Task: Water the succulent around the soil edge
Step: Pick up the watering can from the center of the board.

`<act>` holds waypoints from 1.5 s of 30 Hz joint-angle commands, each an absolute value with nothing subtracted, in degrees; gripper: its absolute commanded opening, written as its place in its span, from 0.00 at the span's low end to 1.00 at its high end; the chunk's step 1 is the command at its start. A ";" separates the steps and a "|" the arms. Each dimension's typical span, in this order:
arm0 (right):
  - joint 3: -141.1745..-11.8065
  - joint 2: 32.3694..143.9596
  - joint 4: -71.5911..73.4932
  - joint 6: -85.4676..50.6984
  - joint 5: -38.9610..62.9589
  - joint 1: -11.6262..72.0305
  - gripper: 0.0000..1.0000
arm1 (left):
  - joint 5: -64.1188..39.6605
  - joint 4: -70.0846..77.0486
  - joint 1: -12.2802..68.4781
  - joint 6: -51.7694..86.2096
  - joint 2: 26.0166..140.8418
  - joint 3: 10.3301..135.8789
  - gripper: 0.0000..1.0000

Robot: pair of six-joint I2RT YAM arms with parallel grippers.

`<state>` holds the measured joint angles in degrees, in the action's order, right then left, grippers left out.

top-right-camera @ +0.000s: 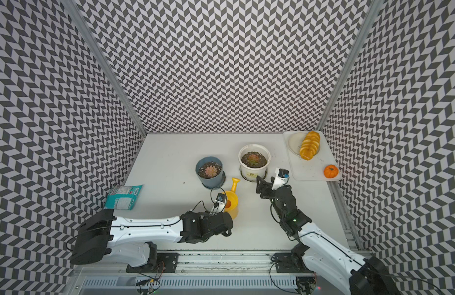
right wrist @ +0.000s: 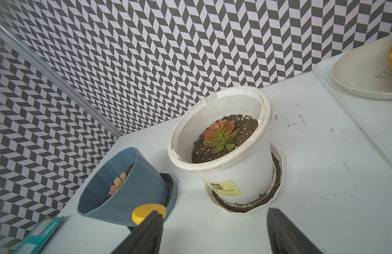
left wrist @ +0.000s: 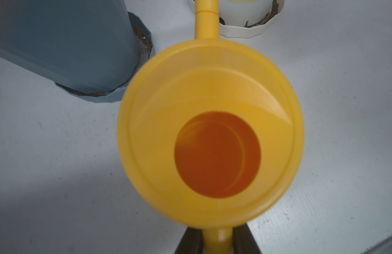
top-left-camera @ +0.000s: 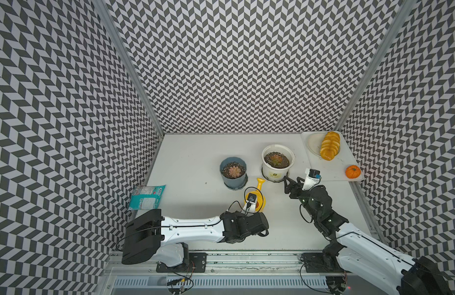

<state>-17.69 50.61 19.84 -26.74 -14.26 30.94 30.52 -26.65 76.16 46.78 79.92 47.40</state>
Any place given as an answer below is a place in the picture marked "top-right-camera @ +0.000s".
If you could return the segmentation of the yellow plastic watering can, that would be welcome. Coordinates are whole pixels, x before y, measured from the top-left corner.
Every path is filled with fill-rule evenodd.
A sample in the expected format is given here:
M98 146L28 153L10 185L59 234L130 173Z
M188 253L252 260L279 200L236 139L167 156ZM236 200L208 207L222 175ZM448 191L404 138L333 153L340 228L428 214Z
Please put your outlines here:
M240 179L232 178L231 189L229 191L225 192L226 197L227 197L227 201L226 201L226 205L225 205L225 209L224 209L225 212L234 211L235 209L237 209L237 207L239 205L239 198L236 194L236 190L237 190L237 186L238 186L239 182L240 182Z

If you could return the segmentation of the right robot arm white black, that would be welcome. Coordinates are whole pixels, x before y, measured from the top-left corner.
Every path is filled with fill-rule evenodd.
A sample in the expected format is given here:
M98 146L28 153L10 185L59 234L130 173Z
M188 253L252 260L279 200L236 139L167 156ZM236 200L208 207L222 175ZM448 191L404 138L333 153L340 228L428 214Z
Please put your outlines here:
M396 283L382 261L366 258L343 247L324 233L296 205L288 177L257 177L256 193L268 199L279 226L298 244L292 258L325 278L345 295L399 295Z

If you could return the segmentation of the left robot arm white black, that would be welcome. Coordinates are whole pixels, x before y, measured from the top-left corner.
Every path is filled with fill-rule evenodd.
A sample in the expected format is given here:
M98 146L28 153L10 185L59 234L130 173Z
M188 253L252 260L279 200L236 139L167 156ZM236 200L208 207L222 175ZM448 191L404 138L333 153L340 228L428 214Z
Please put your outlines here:
M70 263L125 263L137 268L156 264L157 243L204 243L213 236L229 237L234 227L226 212L193 212L159 220L138 220L102 210L78 228Z

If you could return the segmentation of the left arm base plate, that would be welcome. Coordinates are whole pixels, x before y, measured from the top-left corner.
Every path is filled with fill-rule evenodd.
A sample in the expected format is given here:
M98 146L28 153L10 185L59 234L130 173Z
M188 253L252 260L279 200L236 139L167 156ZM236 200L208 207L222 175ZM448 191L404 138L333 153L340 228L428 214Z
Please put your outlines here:
M155 263L147 263L141 267L127 266L125 272L129 274L173 274L177 270L179 253L158 253Z

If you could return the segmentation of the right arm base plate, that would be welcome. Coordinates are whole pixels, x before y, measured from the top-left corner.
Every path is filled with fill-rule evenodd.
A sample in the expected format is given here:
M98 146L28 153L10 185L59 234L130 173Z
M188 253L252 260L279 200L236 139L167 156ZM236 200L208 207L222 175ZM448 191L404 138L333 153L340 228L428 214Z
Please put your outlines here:
M274 253L271 257L274 268L279 274L313 274L298 255L292 253Z

